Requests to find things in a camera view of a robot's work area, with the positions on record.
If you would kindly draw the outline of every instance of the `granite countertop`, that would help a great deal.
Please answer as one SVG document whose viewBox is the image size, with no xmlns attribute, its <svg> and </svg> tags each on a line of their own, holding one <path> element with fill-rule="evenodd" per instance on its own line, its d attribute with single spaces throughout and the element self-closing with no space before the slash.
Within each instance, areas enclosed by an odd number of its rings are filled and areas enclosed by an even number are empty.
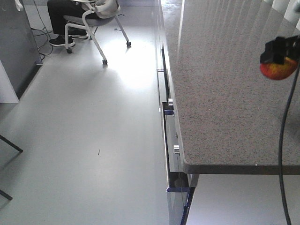
<svg viewBox="0 0 300 225">
<path fill-rule="evenodd" d="M 277 174 L 293 76 L 269 80 L 259 60 L 266 42 L 299 30 L 262 0 L 162 3 L 184 172 Z M 299 85 L 285 127 L 286 174 L 300 174 Z"/>
</svg>

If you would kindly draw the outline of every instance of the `shoe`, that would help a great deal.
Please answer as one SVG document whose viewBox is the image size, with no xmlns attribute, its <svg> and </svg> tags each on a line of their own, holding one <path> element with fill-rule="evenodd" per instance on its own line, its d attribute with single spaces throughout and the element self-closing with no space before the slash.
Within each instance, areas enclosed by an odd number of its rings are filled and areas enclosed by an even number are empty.
<svg viewBox="0 0 300 225">
<path fill-rule="evenodd" d="M 68 41 L 69 41 L 69 47 L 73 47 L 75 45 L 75 42 L 73 41 L 73 39 L 71 37 L 68 38 Z M 66 41 L 61 35 L 58 35 L 58 37 L 55 39 L 49 40 L 49 43 L 55 47 L 65 47 L 66 46 Z"/>
<path fill-rule="evenodd" d="M 80 38 L 80 39 L 87 39 L 89 35 L 86 33 L 85 30 L 70 27 L 69 29 L 69 36 L 73 38 Z"/>
</svg>

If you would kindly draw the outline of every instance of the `apple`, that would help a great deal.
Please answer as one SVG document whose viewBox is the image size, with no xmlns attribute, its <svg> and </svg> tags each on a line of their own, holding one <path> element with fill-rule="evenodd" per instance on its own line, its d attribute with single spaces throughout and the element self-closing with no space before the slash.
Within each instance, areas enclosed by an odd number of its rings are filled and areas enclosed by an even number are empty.
<svg viewBox="0 0 300 225">
<path fill-rule="evenodd" d="M 263 75 L 272 80 L 283 80 L 291 75 L 297 68 L 297 61 L 285 57 L 284 64 L 261 63 L 260 70 Z"/>
</svg>

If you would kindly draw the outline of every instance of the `black cable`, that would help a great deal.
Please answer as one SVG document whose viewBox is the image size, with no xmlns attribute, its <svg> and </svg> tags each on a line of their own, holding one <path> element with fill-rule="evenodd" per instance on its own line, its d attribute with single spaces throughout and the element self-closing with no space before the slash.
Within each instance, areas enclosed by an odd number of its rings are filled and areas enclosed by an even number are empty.
<svg viewBox="0 0 300 225">
<path fill-rule="evenodd" d="M 285 212 L 285 219 L 286 219 L 287 225 L 292 225 L 292 223 L 291 223 L 291 219 L 290 219 L 290 215 L 289 215 L 289 211 L 288 211 L 287 203 L 286 203 L 286 197 L 285 197 L 285 186 L 284 186 L 284 181 L 283 181 L 283 166 L 282 166 L 282 146 L 283 146 L 283 137 L 284 137 L 286 117 L 287 117 L 287 113 L 289 111 L 292 97 L 293 97 L 293 94 L 295 91 L 299 72 L 300 72 L 300 62 L 298 62 L 297 72 L 295 74 L 294 81 L 292 83 L 289 98 L 286 102 L 285 111 L 284 111 L 282 121 L 281 121 L 280 135 L 279 135 L 279 148 L 278 148 L 279 183 L 280 183 L 280 193 L 281 193 L 282 205 L 283 205 L 283 209 Z"/>
<path fill-rule="evenodd" d="M 52 31 L 48 31 L 48 30 L 47 30 L 46 25 L 44 24 L 44 22 L 43 22 L 43 20 L 42 20 L 41 14 L 39 13 L 38 6 L 37 6 L 35 0 L 33 0 L 33 2 L 34 2 L 34 5 L 35 5 L 35 7 L 36 7 L 36 9 L 37 9 L 37 14 L 38 14 L 38 16 L 39 16 L 39 18 L 40 18 L 40 20 L 41 20 L 43 26 L 44 26 L 44 27 L 43 27 L 43 30 L 39 30 L 39 31 L 43 32 L 43 34 L 41 34 L 41 35 L 44 35 L 44 34 L 45 34 L 46 37 L 47 37 L 47 40 L 46 40 L 40 47 L 38 47 L 38 52 L 39 52 L 40 49 L 46 45 L 46 43 L 49 41 L 49 39 L 51 39 L 50 33 L 51 33 Z M 52 53 L 52 51 L 53 51 L 53 46 L 51 45 L 51 51 L 50 51 L 49 53 L 44 54 L 44 53 L 39 52 L 39 54 L 41 54 L 41 55 L 43 56 L 43 58 L 41 58 L 41 60 L 43 60 L 43 59 L 45 58 L 45 56 L 50 55 L 50 54 Z"/>
</svg>

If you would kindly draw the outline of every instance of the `person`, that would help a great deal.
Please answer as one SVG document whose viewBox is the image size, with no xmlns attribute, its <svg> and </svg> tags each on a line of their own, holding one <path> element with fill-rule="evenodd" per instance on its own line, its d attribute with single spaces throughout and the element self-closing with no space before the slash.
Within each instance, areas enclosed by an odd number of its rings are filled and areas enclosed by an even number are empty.
<svg viewBox="0 0 300 225">
<path fill-rule="evenodd" d="M 47 7 L 53 33 L 58 35 L 56 38 L 50 39 L 49 43 L 55 47 L 65 46 L 65 25 L 67 21 L 63 16 L 82 17 L 85 12 L 83 4 L 72 0 L 48 0 Z M 95 13 L 92 13 L 87 18 L 98 19 L 99 17 Z M 72 47 L 75 45 L 73 38 L 87 39 L 88 36 L 86 30 L 71 28 L 68 37 L 69 46 Z"/>
</svg>

